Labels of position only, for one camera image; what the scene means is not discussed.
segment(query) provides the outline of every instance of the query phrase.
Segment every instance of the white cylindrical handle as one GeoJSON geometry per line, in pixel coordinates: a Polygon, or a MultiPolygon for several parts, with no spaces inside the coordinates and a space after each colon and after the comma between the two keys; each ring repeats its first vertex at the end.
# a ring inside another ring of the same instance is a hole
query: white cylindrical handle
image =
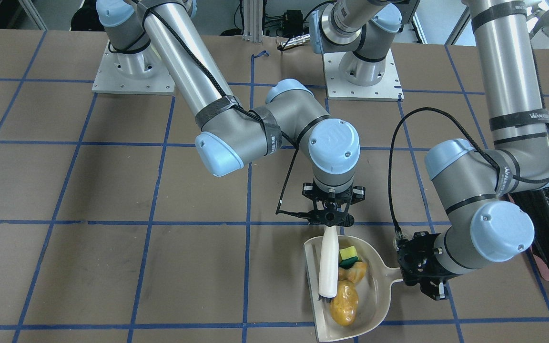
{"type": "Polygon", "coordinates": [[[319,261],[319,295],[334,298],[338,288],[338,232],[336,226],[326,226],[319,261]]]}

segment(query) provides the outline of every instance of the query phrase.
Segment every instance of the brown table surface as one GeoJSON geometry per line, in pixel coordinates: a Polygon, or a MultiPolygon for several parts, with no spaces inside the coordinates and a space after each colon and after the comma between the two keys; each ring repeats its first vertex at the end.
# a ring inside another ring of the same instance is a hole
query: brown table surface
{"type": "MultiPolygon", "coordinates": [[[[395,44],[406,99],[359,102],[326,98],[309,47],[204,41],[244,105],[296,78],[355,125],[366,200],[345,233],[390,266],[387,159],[400,116],[438,107],[492,146],[475,48],[395,44]],[[270,56],[252,58],[262,50],[270,56]]],[[[302,243],[322,230],[275,215],[293,151],[211,176],[181,96],[91,92],[106,42],[102,32],[0,30],[0,342],[314,342],[302,243]]],[[[537,57],[549,108],[549,50],[537,57]]],[[[423,159],[457,137],[432,113],[399,137],[394,199],[408,234],[448,228],[423,159]]],[[[311,208],[301,196],[311,180],[298,158],[284,209],[311,208]]],[[[549,282],[526,254],[449,286],[453,299],[434,302],[395,284],[385,322],[359,342],[549,342],[549,282]]]]}

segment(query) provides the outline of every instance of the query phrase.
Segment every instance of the white spatula handle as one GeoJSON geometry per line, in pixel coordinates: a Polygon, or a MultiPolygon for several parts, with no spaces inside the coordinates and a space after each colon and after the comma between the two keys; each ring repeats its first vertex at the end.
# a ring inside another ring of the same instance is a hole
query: white spatula handle
{"type": "Polygon", "coordinates": [[[338,232],[336,226],[326,226],[321,243],[319,262],[319,295],[334,298],[338,287],[338,232]]]}

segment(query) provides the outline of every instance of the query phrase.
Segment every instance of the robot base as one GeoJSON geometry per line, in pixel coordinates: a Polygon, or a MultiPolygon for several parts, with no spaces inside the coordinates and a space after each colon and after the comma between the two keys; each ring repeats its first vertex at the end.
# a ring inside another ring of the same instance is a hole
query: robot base
{"type": "Polygon", "coordinates": [[[340,74],[338,65],[344,55],[345,52],[323,54],[323,69],[329,99],[366,101],[398,101],[404,99],[391,50],[387,53],[387,68],[382,80],[368,87],[351,84],[340,74]]]}
{"type": "Polygon", "coordinates": [[[99,70],[94,77],[92,91],[110,94],[153,94],[172,95],[175,82],[165,65],[159,59],[151,65],[152,76],[149,78],[129,78],[119,72],[116,54],[109,52],[105,46],[99,70]]]}

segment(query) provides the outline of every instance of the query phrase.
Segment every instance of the white mounting plate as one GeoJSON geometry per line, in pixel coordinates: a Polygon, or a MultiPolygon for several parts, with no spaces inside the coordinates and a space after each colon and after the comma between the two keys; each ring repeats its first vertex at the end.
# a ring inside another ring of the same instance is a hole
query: white mounting plate
{"type": "Polygon", "coordinates": [[[351,84],[338,71],[338,65],[344,54],[346,52],[323,54],[323,70],[329,99],[368,101],[397,101],[404,99],[404,92],[401,90],[391,50],[387,53],[387,67],[381,82],[368,87],[351,84]]]}
{"type": "Polygon", "coordinates": [[[92,91],[110,94],[172,95],[175,82],[162,61],[158,60],[157,63],[153,63],[152,73],[153,76],[146,79],[126,77],[118,71],[118,59],[115,54],[109,52],[105,46],[99,70],[94,77],[92,91]]]}

